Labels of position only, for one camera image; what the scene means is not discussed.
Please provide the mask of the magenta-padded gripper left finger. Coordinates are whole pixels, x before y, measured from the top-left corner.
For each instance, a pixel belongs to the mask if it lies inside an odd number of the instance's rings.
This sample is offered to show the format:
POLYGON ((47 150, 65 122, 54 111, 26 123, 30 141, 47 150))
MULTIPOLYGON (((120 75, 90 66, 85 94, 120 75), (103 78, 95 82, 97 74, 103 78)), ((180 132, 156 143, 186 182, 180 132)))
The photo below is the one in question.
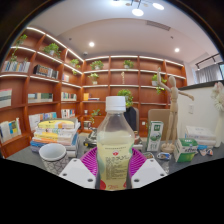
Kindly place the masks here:
POLYGON ((60 177, 84 188, 98 188, 100 180, 97 148, 89 150, 80 159, 72 159, 60 173, 60 177))

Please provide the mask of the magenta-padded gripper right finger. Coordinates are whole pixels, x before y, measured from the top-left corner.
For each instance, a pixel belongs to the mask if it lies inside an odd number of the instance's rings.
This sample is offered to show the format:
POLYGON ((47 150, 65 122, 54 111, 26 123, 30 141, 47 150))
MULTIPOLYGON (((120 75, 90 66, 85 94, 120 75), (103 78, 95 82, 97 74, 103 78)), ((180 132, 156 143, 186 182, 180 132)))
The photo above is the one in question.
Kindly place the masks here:
POLYGON ((147 159, 139 150, 132 149, 128 166, 128 188, 148 185, 166 176, 166 172, 154 158, 147 159))

